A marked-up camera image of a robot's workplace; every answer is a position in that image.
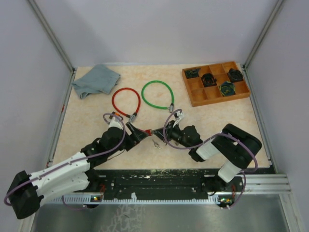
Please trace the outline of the red cable padlock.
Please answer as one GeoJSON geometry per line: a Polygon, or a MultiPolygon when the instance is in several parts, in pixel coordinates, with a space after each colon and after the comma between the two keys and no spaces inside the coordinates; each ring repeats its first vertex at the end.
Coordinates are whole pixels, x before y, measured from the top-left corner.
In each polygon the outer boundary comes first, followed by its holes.
{"type": "Polygon", "coordinates": [[[147,133],[149,136],[152,136],[152,130],[148,129],[148,130],[144,130],[145,133],[147,133]]]}

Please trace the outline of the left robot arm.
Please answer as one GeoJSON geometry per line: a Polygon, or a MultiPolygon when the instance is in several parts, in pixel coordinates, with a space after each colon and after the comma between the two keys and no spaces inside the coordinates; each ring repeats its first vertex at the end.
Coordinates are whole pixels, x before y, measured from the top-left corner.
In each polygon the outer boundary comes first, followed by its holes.
{"type": "Polygon", "coordinates": [[[94,192],[100,187],[94,168],[118,151],[131,150],[148,136],[151,130],[137,129],[129,122],[111,123],[101,137],[72,157],[31,174],[16,174],[4,204],[13,208],[18,219],[24,219],[55,198],[85,189],[94,192]]]}

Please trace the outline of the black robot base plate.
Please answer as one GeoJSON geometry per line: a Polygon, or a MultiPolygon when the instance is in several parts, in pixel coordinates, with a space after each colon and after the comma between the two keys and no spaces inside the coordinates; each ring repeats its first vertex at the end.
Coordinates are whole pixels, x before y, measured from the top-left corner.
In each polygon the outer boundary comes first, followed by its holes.
{"type": "Polygon", "coordinates": [[[218,169],[94,170],[84,193],[102,193],[106,200],[206,200],[216,193],[241,192],[241,176],[226,183],[218,169]]]}

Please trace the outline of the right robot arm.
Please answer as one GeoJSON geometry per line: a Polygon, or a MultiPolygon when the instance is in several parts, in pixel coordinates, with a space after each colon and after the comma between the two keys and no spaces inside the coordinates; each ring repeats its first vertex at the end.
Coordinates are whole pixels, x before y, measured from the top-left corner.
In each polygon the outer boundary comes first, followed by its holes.
{"type": "Polygon", "coordinates": [[[178,150],[188,150],[189,156],[196,162],[204,162],[214,155],[221,154],[227,161],[219,169],[216,178],[216,187],[227,191],[233,185],[233,178],[248,168],[253,161],[257,168],[256,154],[261,150],[259,139],[233,124],[227,124],[220,133],[215,134],[207,141],[202,141],[195,126],[186,126],[181,129],[175,120],[168,122],[162,128],[149,132],[135,128],[132,123],[126,126],[141,141],[147,136],[155,135],[161,141],[169,144],[174,141],[181,147],[178,150]]]}

